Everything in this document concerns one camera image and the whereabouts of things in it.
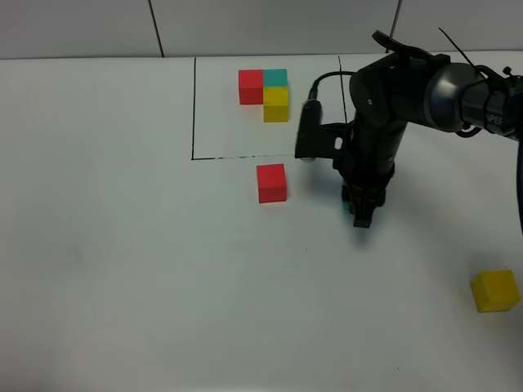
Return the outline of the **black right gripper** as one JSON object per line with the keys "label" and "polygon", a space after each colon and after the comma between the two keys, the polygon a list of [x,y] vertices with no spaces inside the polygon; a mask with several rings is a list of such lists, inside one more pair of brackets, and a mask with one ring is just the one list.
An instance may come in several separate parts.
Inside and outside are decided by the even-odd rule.
{"label": "black right gripper", "polygon": [[369,228],[375,208],[383,206],[395,173],[395,157],[407,122],[393,120],[380,127],[365,118],[348,125],[342,157],[333,167],[343,178],[342,200],[353,211],[353,226]]}

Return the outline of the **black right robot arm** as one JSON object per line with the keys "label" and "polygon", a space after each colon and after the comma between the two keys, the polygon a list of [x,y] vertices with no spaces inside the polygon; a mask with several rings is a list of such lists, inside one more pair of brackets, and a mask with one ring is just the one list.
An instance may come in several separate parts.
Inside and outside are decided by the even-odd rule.
{"label": "black right robot arm", "polygon": [[369,228],[385,203],[395,157],[408,124],[470,138],[480,131],[522,142],[522,77],[470,60],[453,62],[376,31],[389,55],[350,78],[355,117],[336,168],[342,199],[357,228]]}

